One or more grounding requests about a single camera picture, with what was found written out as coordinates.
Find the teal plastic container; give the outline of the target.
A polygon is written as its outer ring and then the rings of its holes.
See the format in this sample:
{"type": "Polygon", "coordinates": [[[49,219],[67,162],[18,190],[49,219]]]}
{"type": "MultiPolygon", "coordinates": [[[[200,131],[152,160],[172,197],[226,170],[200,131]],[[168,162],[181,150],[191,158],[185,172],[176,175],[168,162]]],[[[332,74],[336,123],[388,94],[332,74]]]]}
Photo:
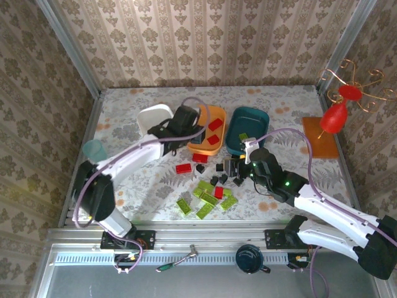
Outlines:
{"type": "Polygon", "coordinates": [[[231,155],[244,154],[242,137],[260,138],[269,128],[269,115],[252,107],[238,107],[231,116],[225,137],[226,150],[231,155]]]}

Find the aluminium table side rail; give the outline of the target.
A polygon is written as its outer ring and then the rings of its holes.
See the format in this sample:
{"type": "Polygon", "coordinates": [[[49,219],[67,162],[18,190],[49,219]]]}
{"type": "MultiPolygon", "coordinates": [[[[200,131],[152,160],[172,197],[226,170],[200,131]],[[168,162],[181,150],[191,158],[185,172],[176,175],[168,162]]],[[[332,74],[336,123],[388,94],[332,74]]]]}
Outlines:
{"type": "Polygon", "coordinates": [[[93,139],[97,127],[97,123],[100,117],[100,113],[102,110],[102,105],[103,101],[105,98],[105,91],[101,91],[99,94],[99,97],[94,101],[92,110],[89,116],[89,120],[87,122],[86,130],[83,136],[83,140],[81,142],[81,147],[79,149],[79,155],[76,160],[75,167],[73,169],[72,177],[71,177],[71,182],[68,187],[68,191],[66,193],[65,197],[65,203],[63,206],[63,209],[61,211],[60,219],[58,222],[57,227],[58,228],[63,228],[65,226],[65,223],[68,221],[68,212],[70,209],[74,207],[74,199],[73,199],[73,186],[74,186],[74,181],[78,172],[79,165],[86,160],[84,153],[83,153],[83,146],[85,145],[86,142],[90,141],[93,139]]]}
{"type": "MultiPolygon", "coordinates": [[[[326,110],[328,109],[327,99],[326,99],[325,95],[320,92],[318,87],[316,87],[316,92],[317,92],[317,95],[319,97],[319,103],[320,103],[320,106],[322,108],[322,111],[326,112],[326,110]]],[[[351,176],[350,176],[350,173],[349,173],[349,169],[347,167],[347,162],[346,162],[346,159],[345,159],[343,151],[342,151],[339,135],[338,134],[334,134],[333,137],[334,137],[334,140],[335,140],[335,143],[336,143],[336,147],[337,147],[337,151],[338,151],[338,154],[339,154],[339,166],[340,166],[340,169],[341,169],[342,176],[344,178],[344,183],[346,185],[347,192],[349,194],[350,203],[351,203],[351,205],[352,205],[352,207],[354,209],[356,209],[358,211],[361,211],[362,208],[360,206],[360,202],[358,200],[356,191],[354,189],[354,184],[352,182],[352,179],[351,179],[351,176]]]]}

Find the aluminium front rail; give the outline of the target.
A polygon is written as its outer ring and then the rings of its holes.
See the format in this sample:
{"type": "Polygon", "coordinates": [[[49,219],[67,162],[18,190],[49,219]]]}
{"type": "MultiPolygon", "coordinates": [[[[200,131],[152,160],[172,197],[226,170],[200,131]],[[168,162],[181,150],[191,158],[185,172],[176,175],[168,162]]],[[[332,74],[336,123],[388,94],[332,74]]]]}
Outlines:
{"type": "MultiPolygon", "coordinates": [[[[201,253],[232,252],[243,244],[253,244],[266,249],[265,226],[230,227],[209,226],[148,226],[142,230],[154,230],[154,252],[186,252],[195,245],[201,253]]],[[[99,227],[80,230],[54,228],[47,241],[59,251],[99,251],[103,230],[99,227]]]]}

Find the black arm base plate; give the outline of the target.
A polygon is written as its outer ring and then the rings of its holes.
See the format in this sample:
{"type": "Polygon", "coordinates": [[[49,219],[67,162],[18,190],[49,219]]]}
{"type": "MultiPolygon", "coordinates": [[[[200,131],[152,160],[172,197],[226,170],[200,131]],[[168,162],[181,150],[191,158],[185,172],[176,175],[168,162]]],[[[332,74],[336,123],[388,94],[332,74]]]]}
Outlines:
{"type": "Polygon", "coordinates": [[[303,243],[296,233],[287,233],[283,229],[264,230],[266,247],[269,250],[303,250],[308,245],[303,243]]]}
{"type": "MultiPolygon", "coordinates": [[[[153,250],[156,232],[154,230],[137,230],[134,241],[138,242],[144,250],[153,250]]],[[[101,250],[137,250],[138,247],[130,242],[121,241],[107,232],[102,233],[100,242],[101,250]]]]}

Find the white plastic container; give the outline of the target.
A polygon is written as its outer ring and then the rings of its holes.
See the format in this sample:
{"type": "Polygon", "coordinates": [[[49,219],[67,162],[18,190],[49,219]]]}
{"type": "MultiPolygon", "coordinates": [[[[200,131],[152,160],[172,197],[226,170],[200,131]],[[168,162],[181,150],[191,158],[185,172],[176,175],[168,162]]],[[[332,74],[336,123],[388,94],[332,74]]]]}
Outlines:
{"type": "Polygon", "coordinates": [[[142,135],[166,119],[173,118],[174,114],[169,106],[165,104],[156,104],[140,111],[137,115],[136,122],[142,135]]]}

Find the translucent teal cup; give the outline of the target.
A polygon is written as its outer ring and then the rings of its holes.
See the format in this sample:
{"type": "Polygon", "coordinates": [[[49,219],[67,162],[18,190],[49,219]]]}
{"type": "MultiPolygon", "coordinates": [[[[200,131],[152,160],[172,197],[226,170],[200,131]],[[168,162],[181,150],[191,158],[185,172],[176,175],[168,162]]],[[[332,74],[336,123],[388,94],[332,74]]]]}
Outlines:
{"type": "Polygon", "coordinates": [[[100,140],[90,140],[83,146],[83,153],[92,163],[98,163],[107,159],[107,153],[100,140]]]}

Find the aluminium frame post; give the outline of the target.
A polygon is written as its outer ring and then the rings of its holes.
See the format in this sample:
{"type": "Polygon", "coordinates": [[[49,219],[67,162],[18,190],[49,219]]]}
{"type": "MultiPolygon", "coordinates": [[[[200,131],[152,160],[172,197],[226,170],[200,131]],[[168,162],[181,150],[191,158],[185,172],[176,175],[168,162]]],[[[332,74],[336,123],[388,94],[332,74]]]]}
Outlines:
{"type": "Polygon", "coordinates": [[[72,30],[69,28],[67,21],[61,16],[61,11],[56,8],[52,0],[35,0],[42,10],[47,21],[54,30],[58,40],[66,50],[73,65],[76,67],[81,79],[89,90],[94,100],[98,100],[101,94],[101,87],[94,77],[94,72],[91,70],[86,59],[81,53],[76,38],[72,35],[72,30]]]}
{"type": "Polygon", "coordinates": [[[340,68],[340,62],[347,56],[377,1],[378,0],[359,0],[329,61],[326,63],[326,69],[330,69],[334,73],[337,73],[340,68]]]}

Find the green handled screwdriver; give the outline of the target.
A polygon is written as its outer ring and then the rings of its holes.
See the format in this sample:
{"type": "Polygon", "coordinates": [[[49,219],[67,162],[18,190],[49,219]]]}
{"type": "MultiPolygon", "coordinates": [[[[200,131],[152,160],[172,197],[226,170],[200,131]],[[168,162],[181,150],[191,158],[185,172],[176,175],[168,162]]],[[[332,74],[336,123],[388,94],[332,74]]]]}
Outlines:
{"type": "Polygon", "coordinates": [[[199,253],[196,250],[195,245],[191,244],[190,245],[190,252],[187,255],[185,255],[179,261],[175,261],[175,262],[168,263],[168,264],[163,264],[163,265],[157,267],[156,268],[156,272],[157,273],[162,273],[162,272],[167,271],[169,269],[175,268],[177,265],[180,265],[181,263],[183,263],[183,262],[185,262],[185,261],[187,261],[189,259],[195,258],[198,255],[199,255],[199,253]]]}

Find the red plastic goblet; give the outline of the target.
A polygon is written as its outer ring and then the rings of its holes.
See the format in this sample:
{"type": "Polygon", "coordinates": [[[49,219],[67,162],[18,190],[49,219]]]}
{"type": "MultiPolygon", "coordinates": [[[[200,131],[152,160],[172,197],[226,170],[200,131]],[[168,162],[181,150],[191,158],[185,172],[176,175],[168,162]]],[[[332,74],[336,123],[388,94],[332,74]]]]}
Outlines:
{"type": "Polygon", "coordinates": [[[356,86],[344,84],[338,90],[329,90],[327,97],[332,105],[324,113],[319,125],[324,132],[339,133],[347,120],[347,103],[359,101],[362,98],[362,92],[356,86]]]}

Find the orange wooden board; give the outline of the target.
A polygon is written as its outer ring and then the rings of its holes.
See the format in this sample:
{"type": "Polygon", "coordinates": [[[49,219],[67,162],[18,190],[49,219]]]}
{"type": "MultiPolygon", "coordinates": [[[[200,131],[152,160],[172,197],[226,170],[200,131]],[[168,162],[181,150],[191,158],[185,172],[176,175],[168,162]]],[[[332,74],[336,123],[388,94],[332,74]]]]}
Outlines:
{"type": "Polygon", "coordinates": [[[334,135],[322,130],[320,120],[320,117],[302,118],[304,134],[310,141],[313,158],[336,159],[339,152],[334,135]]]}

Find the orange plastic container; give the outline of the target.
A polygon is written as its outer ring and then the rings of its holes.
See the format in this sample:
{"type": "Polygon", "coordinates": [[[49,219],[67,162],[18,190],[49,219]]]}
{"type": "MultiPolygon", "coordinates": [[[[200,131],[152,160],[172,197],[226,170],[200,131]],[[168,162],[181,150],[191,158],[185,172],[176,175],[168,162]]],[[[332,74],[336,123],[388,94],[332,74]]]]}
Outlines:
{"type": "Polygon", "coordinates": [[[223,145],[223,139],[225,137],[226,130],[226,111],[223,108],[217,106],[208,106],[208,110],[210,115],[210,123],[219,118],[223,121],[222,127],[219,127],[215,131],[211,131],[209,128],[207,128],[203,143],[200,145],[188,143],[187,148],[191,153],[214,156],[220,151],[223,145]],[[212,135],[217,135],[220,139],[220,141],[215,145],[210,145],[207,141],[207,138],[211,137],[212,135]]]}

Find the dark blue mug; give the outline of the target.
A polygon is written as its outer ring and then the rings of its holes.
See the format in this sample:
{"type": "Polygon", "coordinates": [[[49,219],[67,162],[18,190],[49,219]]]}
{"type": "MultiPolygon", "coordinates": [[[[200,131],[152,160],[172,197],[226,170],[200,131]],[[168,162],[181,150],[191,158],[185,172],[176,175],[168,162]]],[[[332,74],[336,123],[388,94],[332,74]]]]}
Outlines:
{"type": "Polygon", "coordinates": [[[264,265],[263,254],[257,246],[251,244],[241,246],[236,252],[235,260],[238,268],[246,274],[271,272],[271,269],[264,265]]]}

